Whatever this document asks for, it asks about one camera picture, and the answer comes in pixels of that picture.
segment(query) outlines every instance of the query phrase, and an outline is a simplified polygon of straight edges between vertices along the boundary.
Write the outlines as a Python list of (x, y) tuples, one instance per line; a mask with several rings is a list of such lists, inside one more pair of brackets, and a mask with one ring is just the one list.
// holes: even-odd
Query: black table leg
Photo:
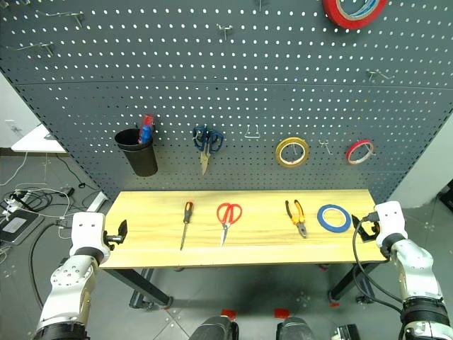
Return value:
[(105, 271), (161, 307), (170, 307), (173, 302), (171, 296), (162, 292), (134, 269), (105, 269)]
[[(357, 264), (354, 264), (352, 266), (352, 269), (346, 273), (346, 275), (341, 279), (341, 281), (337, 283), (337, 285), (333, 287), (333, 289), (328, 291), (328, 298), (330, 301), (339, 301), (339, 299), (341, 299), (342, 296), (344, 296), (344, 294), (349, 292), (352, 287), (355, 287), (352, 271), (355, 270), (356, 265)], [(370, 273), (373, 269), (378, 267), (378, 265), (379, 262), (364, 263), (362, 264), (362, 267), (367, 273)], [(365, 275), (363, 275), (360, 269), (357, 269), (356, 274), (357, 281), (362, 281), (365, 278)]]

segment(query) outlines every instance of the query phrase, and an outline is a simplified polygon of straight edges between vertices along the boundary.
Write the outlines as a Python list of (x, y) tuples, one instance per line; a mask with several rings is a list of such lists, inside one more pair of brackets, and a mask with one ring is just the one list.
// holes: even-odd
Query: pliers handle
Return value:
[(294, 225), (297, 225), (297, 223), (305, 222), (305, 216), (304, 216), (304, 210), (302, 209), (302, 206), (300, 205), (299, 201), (298, 200), (294, 200), (294, 204), (296, 205), (297, 211), (299, 212), (299, 217), (294, 216), (291, 213), (291, 210), (289, 208), (289, 202), (287, 200), (285, 201), (286, 212), (287, 212), (289, 218), (291, 219), (292, 223)]

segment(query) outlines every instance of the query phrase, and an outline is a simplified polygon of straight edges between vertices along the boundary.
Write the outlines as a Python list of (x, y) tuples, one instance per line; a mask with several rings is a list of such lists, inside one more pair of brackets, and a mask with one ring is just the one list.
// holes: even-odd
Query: gray tile floor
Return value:
[[(87, 181), (80, 169), (68, 160), (71, 168)], [(21, 157), (0, 157), (0, 182), (4, 182), (21, 161)], [(53, 157), (47, 160), (47, 178), (44, 179), (45, 163), (45, 157), (30, 157), (16, 180), (10, 186), (0, 188), (0, 194), (25, 179), (38, 183), (45, 180), (50, 188), (68, 185), (76, 188), (76, 179)], [(76, 202), (80, 203), (90, 192), (87, 188), (76, 189)], [(62, 207), (45, 211), (47, 214), (61, 212)], [(450, 268), (453, 214), (443, 204), (433, 202), (406, 210), (405, 215), (410, 238), (432, 253), (446, 300), (453, 301)], [(14, 247), (0, 265), (2, 340), (28, 339), (40, 314), (28, 272), (28, 252), (33, 235)], [(48, 230), (40, 240), (35, 252), (35, 271), (42, 296), (49, 293), (50, 274), (67, 256), (69, 247), (69, 240), (60, 239), (56, 228)], [(341, 300), (340, 307), (329, 307), (327, 290), (349, 268), (350, 265), (337, 264), (327, 272), (315, 265), (187, 268), (181, 272), (159, 269), (154, 272), (153, 282), (176, 299), (168, 310), (129, 308), (132, 290), (101, 272), (93, 293), (88, 333), (92, 339), (187, 339), (205, 319), (227, 308), (237, 312), (241, 339), (274, 339), (279, 320), (273, 317), (273, 310), (280, 307), (305, 318), (320, 340), (329, 339), (337, 325), (347, 323), (355, 323), (364, 340), (396, 339), (400, 327), (398, 315), (377, 304), (357, 305), (356, 289)], [(372, 276), (391, 292), (398, 293), (396, 271), (391, 264), (381, 265)], [(448, 305), (448, 310), (453, 315), (453, 303)]]

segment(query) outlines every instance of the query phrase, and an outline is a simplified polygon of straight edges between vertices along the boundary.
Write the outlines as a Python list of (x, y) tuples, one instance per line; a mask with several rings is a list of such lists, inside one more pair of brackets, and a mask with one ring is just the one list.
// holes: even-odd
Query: blue masking tape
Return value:
[[(326, 222), (324, 219), (324, 213), (327, 210), (337, 210), (340, 213), (343, 214), (345, 217), (345, 223), (340, 226), (335, 226), (335, 225), (330, 225)], [(323, 205), (319, 211), (318, 211), (318, 222), (320, 225), (323, 226), (324, 229), (328, 230), (329, 232), (345, 232), (346, 230), (349, 229), (349, 226), (351, 226), (351, 216), (348, 214), (348, 212), (343, 209), (342, 207), (334, 204), (328, 204), (328, 205)]]

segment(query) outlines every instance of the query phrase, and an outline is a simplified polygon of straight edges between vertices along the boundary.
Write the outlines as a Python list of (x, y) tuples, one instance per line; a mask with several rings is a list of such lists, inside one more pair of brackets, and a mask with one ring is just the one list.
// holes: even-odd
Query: white wall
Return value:
[(3, 74), (0, 74), (0, 147), (11, 147), (21, 137), (11, 131), (5, 120), (14, 120), (22, 135), (40, 124)]
[(431, 201), (453, 179), (453, 115), (420, 156), (391, 200), (403, 208), (422, 206)]

